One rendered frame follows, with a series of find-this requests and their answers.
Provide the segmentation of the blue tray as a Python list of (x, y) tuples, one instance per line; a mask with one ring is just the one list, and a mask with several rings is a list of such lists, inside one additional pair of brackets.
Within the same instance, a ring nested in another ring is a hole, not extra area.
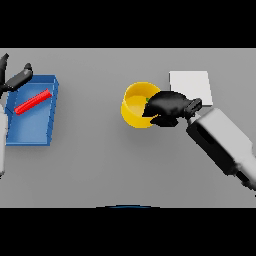
[[(6, 97), (8, 116), (7, 146), (49, 146), (54, 129), (54, 114), (59, 83), (55, 75), (34, 75), (33, 78)], [(51, 97), (17, 115), (14, 109), (26, 100), (48, 89)]]

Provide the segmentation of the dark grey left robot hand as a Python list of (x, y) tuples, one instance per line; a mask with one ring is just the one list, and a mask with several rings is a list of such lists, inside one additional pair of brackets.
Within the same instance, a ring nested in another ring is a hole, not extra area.
[(29, 82), (33, 77), (33, 69), (30, 63), (27, 63), (23, 70), (18, 74), (5, 80), (5, 72), (7, 68), (8, 54), (4, 54), (0, 58), (0, 98), (5, 92), (14, 92), (22, 87), (24, 84)]

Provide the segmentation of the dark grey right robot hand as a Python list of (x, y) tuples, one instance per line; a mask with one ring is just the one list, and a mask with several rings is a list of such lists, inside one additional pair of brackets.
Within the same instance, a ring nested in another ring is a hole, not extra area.
[(160, 91), (145, 104), (142, 117), (152, 117), (151, 124), (159, 127), (175, 127), (179, 118), (189, 120), (202, 108), (200, 98), (188, 99), (174, 91)]

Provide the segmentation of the red beaker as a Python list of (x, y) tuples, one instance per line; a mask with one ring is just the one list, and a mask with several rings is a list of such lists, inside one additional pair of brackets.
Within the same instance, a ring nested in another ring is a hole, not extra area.
[(51, 96), (52, 96), (52, 94), (50, 93), (50, 91), (48, 89), (45, 89), (42, 92), (40, 92), (39, 94), (33, 96), (32, 98), (29, 98), (28, 100), (26, 100), (22, 104), (16, 106), (14, 108), (14, 112), (17, 115), (21, 115), (21, 114), (27, 112), (28, 110), (30, 110), (31, 108), (35, 107), (36, 105), (38, 105), (38, 104), (42, 103), (43, 101), (47, 100)]

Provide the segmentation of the yellow bowl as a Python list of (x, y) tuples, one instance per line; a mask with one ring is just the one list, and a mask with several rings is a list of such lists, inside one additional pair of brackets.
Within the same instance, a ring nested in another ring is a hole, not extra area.
[(124, 121), (133, 128), (150, 128), (151, 117), (143, 117), (146, 98), (151, 98), (160, 89), (150, 82), (135, 82), (125, 91), (120, 107), (120, 113)]

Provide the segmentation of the pale square measuring scale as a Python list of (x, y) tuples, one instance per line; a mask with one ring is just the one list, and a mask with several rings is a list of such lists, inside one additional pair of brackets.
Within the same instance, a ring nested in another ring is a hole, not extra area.
[(207, 71), (170, 71), (170, 90), (185, 95), (188, 99), (200, 98), (204, 107), (213, 105)]

